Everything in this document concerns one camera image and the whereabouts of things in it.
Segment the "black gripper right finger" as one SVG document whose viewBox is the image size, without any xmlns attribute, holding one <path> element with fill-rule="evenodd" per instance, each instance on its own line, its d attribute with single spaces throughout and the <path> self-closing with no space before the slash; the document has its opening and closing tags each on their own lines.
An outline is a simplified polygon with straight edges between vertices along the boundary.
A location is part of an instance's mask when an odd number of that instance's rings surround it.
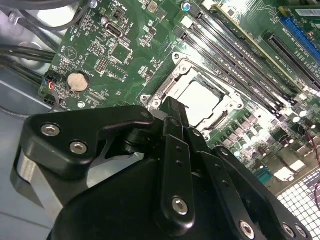
<svg viewBox="0 0 320 240">
<path fill-rule="evenodd" d="M 222 240 L 310 240 L 311 233 L 227 148 L 210 149 L 180 107 L 191 170 L 201 177 Z"/>
</svg>

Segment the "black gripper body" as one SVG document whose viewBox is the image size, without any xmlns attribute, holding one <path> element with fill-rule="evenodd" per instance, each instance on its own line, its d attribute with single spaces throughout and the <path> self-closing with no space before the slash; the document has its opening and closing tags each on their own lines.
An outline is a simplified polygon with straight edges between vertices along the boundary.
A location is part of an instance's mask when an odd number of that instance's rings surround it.
<svg viewBox="0 0 320 240">
<path fill-rule="evenodd" d="M 133 164 L 73 198 L 60 212 L 52 240 L 169 240 L 154 214 L 159 209 L 160 164 Z M 210 184 L 193 176 L 195 223 L 184 240 L 235 240 Z"/>
</svg>

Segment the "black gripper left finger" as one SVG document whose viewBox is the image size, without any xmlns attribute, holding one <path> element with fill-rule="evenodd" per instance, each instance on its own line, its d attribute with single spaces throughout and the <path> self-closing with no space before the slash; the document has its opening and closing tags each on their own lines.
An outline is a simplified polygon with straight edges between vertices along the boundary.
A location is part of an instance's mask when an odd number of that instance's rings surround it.
<svg viewBox="0 0 320 240">
<path fill-rule="evenodd" d="M 195 207 L 181 106 L 169 98 L 157 114 L 131 105 L 33 115 L 23 125 L 14 167 L 55 223 L 73 198 L 133 164 L 155 160 L 154 220 L 171 237 L 183 236 L 195 223 Z"/>
</svg>

